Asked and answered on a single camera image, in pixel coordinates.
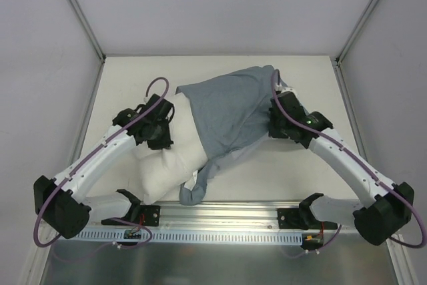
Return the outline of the white pillow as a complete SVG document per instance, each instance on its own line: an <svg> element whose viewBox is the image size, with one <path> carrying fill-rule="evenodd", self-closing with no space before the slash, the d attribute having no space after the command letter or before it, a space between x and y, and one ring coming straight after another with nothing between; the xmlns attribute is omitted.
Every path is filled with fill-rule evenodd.
<svg viewBox="0 0 427 285"><path fill-rule="evenodd" d="M178 93L168 101L175 108L169 124L173 141L171 147L153 151L141 144L133 151L138 161L143 203L147 205L162 199L168 192L190 180L193 173L207 163L190 100L183 93Z"/></svg>

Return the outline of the blue beige striped pillowcase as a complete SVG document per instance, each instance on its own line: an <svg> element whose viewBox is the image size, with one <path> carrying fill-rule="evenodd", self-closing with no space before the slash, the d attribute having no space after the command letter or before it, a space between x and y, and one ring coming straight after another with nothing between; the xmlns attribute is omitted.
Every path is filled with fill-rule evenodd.
<svg viewBox="0 0 427 285"><path fill-rule="evenodd" d="M206 164L197 169L192 188L182 184L179 201L199 204L209 180L251 154L268 139L272 82L285 86L272 65L253 66L215 78L177 87L189 99Z"/></svg>

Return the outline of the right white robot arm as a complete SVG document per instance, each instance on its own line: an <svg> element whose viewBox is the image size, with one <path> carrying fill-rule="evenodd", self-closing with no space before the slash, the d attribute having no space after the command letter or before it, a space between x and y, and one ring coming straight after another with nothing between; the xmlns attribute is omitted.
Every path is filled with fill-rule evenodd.
<svg viewBox="0 0 427 285"><path fill-rule="evenodd" d="M321 222L355 228L361 237L379 246L412 217L413 188L396 184L355 154L333 124L320 112L306 114L290 90L275 91L271 100L269 135L289 138L324 160L355 193L355 200L339 200L314 193L299 204L304 229Z"/></svg>

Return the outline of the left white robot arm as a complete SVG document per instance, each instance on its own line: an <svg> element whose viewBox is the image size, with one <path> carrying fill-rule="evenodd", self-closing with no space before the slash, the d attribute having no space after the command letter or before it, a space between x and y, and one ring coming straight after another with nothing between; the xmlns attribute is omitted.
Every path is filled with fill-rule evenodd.
<svg viewBox="0 0 427 285"><path fill-rule="evenodd" d="M49 224L61 237L78 235L89 222L132 225L143 222L145 207L125 189L111 195L88 195L102 175L123 155L142 143L151 150L173 145L169 124L172 102L153 94L147 103L120 111L101 140L86 155L53 178L33 184L37 221Z"/></svg>

